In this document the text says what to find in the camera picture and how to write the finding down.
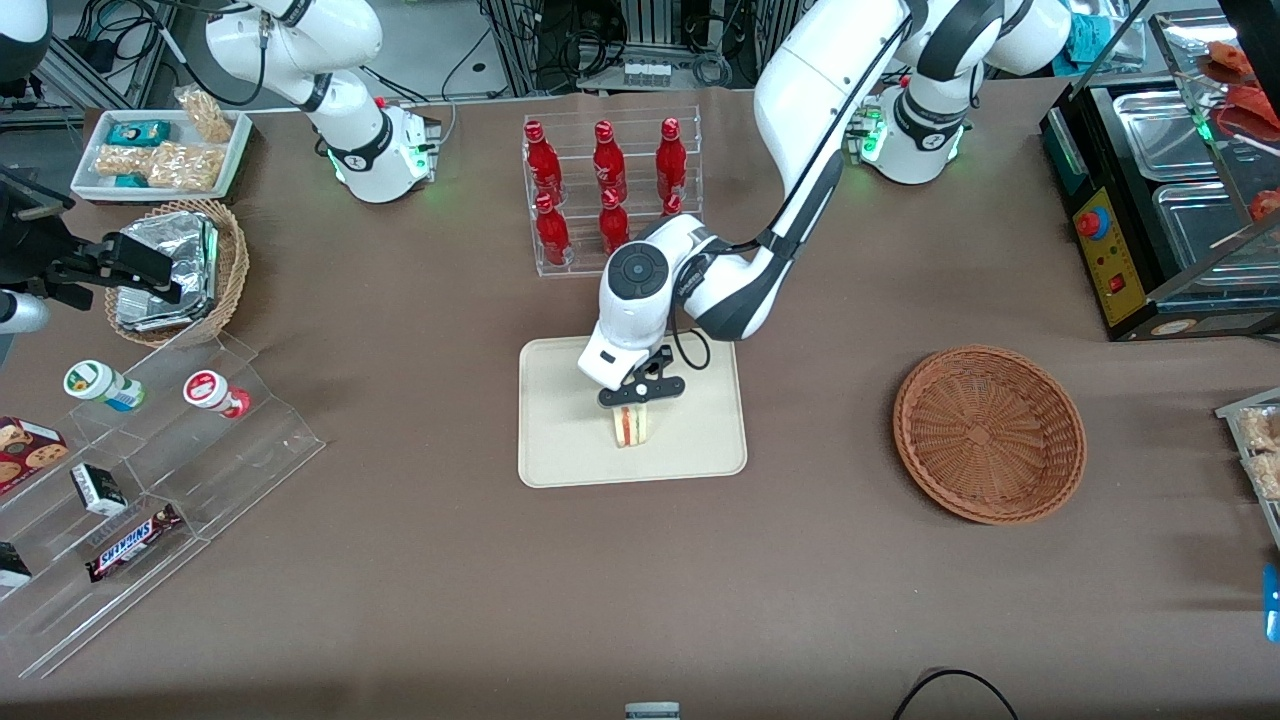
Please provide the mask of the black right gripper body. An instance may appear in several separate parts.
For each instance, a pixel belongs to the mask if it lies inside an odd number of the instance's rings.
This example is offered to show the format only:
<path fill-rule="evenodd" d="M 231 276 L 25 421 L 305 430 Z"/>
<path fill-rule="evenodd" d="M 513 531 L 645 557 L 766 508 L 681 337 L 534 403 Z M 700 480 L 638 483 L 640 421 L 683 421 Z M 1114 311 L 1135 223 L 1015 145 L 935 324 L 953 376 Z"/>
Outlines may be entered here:
<path fill-rule="evenodd" d="M 61 219 L 76 201 L 12 168 L 1 173 L 1 286 L 24 291 L 76 255 L 77 240 Z"/>

